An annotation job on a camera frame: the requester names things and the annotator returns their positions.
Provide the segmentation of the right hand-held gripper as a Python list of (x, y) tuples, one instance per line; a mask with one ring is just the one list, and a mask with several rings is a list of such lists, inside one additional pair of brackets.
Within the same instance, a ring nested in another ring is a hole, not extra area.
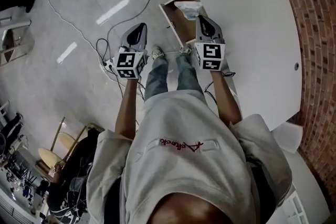
[(196, 18), (195, 57), (200, 69), (222, 71), (225, 59), (225, 41), (222, 29), (210, 18)]

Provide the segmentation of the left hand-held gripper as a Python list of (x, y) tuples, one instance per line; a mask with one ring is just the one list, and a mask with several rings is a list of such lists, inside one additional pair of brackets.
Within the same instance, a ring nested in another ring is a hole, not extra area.
[(147, 36), (146, 23), (134, 25), (122, 35), (118, 51), (114, 54), (114, 69), (120, 78), (140, 78), (148, 59)]

